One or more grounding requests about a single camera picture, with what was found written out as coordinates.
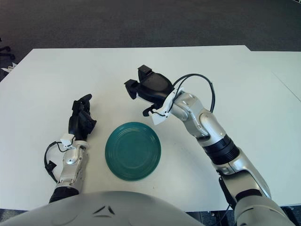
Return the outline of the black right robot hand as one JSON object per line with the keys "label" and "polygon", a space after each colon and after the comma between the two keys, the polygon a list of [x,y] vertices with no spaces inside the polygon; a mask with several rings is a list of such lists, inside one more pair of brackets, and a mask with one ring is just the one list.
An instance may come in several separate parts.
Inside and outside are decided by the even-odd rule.
{"label": "black right robot hand", "polygon": [[151,68],[142,65],[138,68],[139,81],[129,79],[125,87],[132,99],[137,97],[152,103],[152,105],[143,111],[143,116],[149,116],[153,110],[163,106],[165,99],[174,90],[171,81],[160,73],[152,71]]}

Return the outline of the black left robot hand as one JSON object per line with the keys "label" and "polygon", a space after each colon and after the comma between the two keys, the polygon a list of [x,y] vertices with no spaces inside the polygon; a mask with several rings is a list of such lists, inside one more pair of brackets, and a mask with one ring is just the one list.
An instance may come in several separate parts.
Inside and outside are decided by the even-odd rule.
{"label": "black left robot hand", "polygon": [[72,115],[69,119],[68,132],[75,136],[76,140],[86,141],[97,121],[93,120],[90,114],[91,94],[87,94],[75,100],[72,106]]}

